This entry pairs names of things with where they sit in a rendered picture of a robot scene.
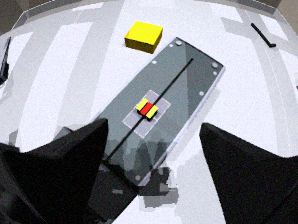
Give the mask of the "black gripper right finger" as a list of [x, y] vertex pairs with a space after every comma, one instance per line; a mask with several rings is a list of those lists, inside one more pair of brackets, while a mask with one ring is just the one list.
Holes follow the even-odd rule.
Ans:
[[298, 155], [274, 155], [206, 121], [200, 139], [226, 224], [265, 224], [298, 186]]

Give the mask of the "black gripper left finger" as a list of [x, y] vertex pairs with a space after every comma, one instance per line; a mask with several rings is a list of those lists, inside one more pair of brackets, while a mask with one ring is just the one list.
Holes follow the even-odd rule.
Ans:
[[108, 135], [108, 120], [97, 119], [32, 151], [0, 148], [0, 186], [41, 224], [82, 224]]

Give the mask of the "yellow block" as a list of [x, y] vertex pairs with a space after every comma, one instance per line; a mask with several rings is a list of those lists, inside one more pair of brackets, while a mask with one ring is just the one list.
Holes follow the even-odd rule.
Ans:
[[162, 30], [164, 27], [156, 24], [136, 22], [124, 37], [126, 47], [137, 49], [137, 51], [152, 53], [160, 44]]

